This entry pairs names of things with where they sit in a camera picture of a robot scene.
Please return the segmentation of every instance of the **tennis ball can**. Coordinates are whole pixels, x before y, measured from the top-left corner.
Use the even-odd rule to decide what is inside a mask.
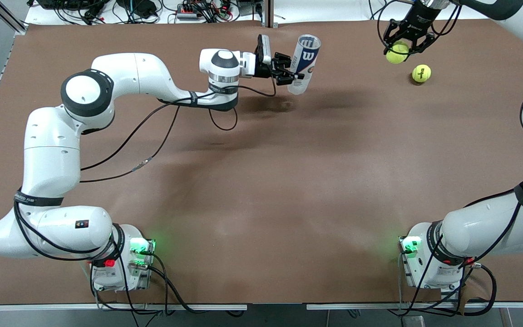
[[[313,35],[301,35],[298,38],[296,50],[294,50],[292,57],[291,71],[296,74],[304,74],[304,79],[294,80],[292,84],[288,85],[289,93],[299,95],[306,91],[312,79],[321,45],[320,39]]]

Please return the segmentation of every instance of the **brown table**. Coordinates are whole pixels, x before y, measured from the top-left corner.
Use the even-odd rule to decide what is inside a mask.
[[[203,109],[183,109],[149,165],[81,184],[64,201],[104,207],[115,222],[156,238],[187,302],[395,302],[398,236],[523,178],[523,43],[491,21],[459,21],[400,65],[386,62],[371,21],[278,29],[33,25],[16,38],[0,84],[0,218],[21,184],[27,116],[58,105],[67,76],[96,56],[149,52],[179,87],[204,91],[199,51],[253,50],[259,33],[286,54],[299,35],[320,37],[304,95],[240,91],[231,132],[216,129]],[[409,82],[416,64],[433,69],[424,85]],[[242,84],[271,91],[269,80]],[[82,137],[83,165],[110,154],[158,105],[146,95],[118,99],[114,124]],[[173,112],[156,114],[122,153],[83,178],[137,165],[161,142]],[[234,119],[214,117],[223,126]],[[485,263],[498,278],[498,300],[523,301],[523,255]],[[163,300],[158,287],[133,297]],[[0,304],[93,301],[76,263],[0,257]]]

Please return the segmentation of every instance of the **gray floor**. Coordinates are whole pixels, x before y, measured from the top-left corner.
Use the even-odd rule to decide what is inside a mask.
[[[20,19],[27,15],[24,0],[5,0],[13,13]],[[0,72],[6,62],[9,50],[13,44],[13,32],[0,21]],[[523,309],[511,310],[514,327],[523,327]],[[400,322],[384,310],[365,310],[361,317],[352,319],[346,311],[307,311],[302,305],[256,305],[250,306],[241,318],[232,318],[224,312],[209,312],[201,315],[191,315],[177,312],[171,317],[155,319],[155,326],[304,326],[304,327],[342,327],[342,326],[380,326],[399,327]],[[139,318],[139,324],[144,326],[148,317]],[[500,313],[492,310],[483,317],[436,317],[425,315],[429,327],[481,326],[502,327]],[[78,326],[113,326],[132,327],[134,321],[126,312],[99,312],[96,310],[58,310],[58,311],[0,311],[0,327],[78,327]]]

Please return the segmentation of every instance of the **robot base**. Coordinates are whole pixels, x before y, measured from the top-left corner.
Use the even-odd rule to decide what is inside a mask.
[[[114,290],[123,291],[126,290],[144,290],[149,287],[149,281],[151,279],[151,271],[147,269],[148,265],[152,265],[152,255],[139,254],[133,250],[131,246],[131,239],[144,240],[141,232],[132,225],[120,225],[124,234],[124,246],[122,250],[122,261],[120,258],[102,259],[105,267],[93,266],[92,279],[94,288],[97,291],[102,290]],[[144,253],[154,253],[154,240],[146,240],[147,246],[143,250]],[[123,269],[121,263],[124,263],[124,271],[126,276],[123,275]]]
[[[442,263],[436,258],[431,259],[427,273],[423,277],[425,267],[432,257],[431,248],[427,241],[427,231],[431,223],[423,222],[415,225],[409,235],[400,240],[401,250],[414,250],[411,254],[403,257],[403,267],[405,268],[405,279],[411,287],[417,287],[421,278],[423,288],[441,288],[441,292],[451,292],[459,287],[462,269],[459,266],[450,266]]]

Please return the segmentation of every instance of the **yellow tennis ball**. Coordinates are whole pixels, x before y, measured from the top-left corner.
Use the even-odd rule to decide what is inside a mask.
[[[391,64],[400,64],[401,62],[407,60],[407,53],[409,53],[409,46],[403,41],[396,41],[391,49],[386,52],[386,60]]]
[[[431,68],[426,64],[420,64],[413,69],[413,80],[417,83],[423,83],[431,78]]]

